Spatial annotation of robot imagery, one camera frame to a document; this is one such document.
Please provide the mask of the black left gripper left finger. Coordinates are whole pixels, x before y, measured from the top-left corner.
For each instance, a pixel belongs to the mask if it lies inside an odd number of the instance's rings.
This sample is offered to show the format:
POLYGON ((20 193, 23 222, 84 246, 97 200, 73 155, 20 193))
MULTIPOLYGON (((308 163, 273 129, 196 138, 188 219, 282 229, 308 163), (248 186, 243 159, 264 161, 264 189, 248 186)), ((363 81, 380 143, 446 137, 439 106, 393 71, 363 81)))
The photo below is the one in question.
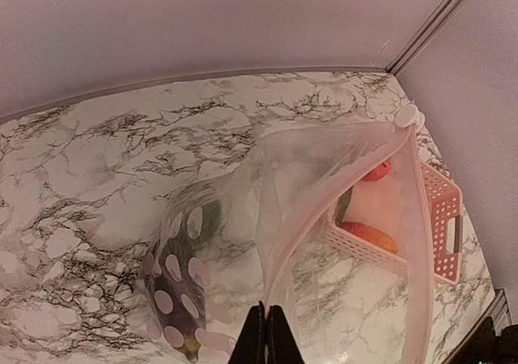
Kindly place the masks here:
POLYGON ((250 308, 228 364, 266 364, 265 307, 262 302, 250 308))

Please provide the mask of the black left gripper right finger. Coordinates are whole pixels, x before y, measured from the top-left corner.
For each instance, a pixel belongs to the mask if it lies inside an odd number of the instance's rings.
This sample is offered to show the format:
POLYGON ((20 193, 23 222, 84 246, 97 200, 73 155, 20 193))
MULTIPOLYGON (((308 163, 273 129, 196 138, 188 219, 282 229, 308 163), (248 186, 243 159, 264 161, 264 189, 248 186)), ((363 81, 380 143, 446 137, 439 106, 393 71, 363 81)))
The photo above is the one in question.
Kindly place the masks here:
POLYGON ((270 307, 266 320, 267 363, 304 364, 283 309, 270 307))

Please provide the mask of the dark purple eggplant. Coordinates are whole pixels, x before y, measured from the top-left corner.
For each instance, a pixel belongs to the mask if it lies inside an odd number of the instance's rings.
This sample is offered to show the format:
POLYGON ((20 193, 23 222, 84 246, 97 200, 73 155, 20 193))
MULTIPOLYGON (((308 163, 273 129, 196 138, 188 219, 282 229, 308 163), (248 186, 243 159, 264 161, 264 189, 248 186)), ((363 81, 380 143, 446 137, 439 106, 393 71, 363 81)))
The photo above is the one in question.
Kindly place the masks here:
POLYGON ((185 359, 198 361, 201 343, 195 337, 206 326, 205 288, 210 284, 207 273, 195 272, 200 260, 188 237, 187 220, 194 208, 167 212, 142 262, 147 296, 166 342, 185 359))

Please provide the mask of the clear pink zip top bag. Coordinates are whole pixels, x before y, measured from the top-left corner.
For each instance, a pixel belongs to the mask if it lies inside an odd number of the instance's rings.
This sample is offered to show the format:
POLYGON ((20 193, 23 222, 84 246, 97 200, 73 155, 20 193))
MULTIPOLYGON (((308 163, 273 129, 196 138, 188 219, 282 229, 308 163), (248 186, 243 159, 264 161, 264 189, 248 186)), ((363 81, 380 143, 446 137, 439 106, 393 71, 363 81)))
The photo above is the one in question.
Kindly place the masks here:
MULTIPOLYGON (((304 363, 424 362, 433 277, 402 276, 321 241, 329 207, 370 170, 392 157, 420 162, 417 132, 394 119, 287 129, 261 138, 231 173, 172 193, 159 222, 222 205, 220 232, 190 265, 210 278, 195 363, 228 363, 259 302, 266 319, 270 307, 283 309, 304 363)), ((166 342, 147 299, 147 335, 175 363, 192 363, 166 342)))

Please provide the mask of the white round zipper slider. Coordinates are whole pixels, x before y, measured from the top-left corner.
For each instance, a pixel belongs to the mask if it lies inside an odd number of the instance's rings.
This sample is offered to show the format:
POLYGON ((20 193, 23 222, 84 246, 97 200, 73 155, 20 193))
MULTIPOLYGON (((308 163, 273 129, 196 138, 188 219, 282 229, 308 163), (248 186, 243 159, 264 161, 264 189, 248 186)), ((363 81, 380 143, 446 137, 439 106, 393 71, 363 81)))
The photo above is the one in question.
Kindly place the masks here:
POLYGON ((395 125, 401 129, 415 126, 416 130, 419 130, 424 126, 425 120, 424 114, 419 111, 415 104, 407 104, 405 107, 401 107, 394 117, 395 125))

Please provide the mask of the green avocado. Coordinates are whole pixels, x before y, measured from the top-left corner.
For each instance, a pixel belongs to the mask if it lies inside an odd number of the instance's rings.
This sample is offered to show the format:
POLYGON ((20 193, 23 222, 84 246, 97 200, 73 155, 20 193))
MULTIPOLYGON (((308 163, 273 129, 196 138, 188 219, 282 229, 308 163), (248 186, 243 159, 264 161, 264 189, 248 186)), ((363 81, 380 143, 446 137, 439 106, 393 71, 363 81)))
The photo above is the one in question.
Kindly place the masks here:
POLYGON ((220 231, 222 205, 220 201, 210 201, 194 208, 187 220, 188 237, 195 248, 209 243, 220 231))

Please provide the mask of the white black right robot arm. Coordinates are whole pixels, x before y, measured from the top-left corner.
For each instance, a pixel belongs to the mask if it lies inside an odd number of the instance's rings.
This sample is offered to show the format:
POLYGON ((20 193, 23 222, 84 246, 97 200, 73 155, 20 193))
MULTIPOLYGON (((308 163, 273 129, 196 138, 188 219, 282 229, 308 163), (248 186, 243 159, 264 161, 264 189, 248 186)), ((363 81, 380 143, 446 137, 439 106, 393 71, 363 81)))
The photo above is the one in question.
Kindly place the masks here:
POLYGON ((517 363, 517 324, 512 322, 504 290, 462 348, 459 363, 517 363))

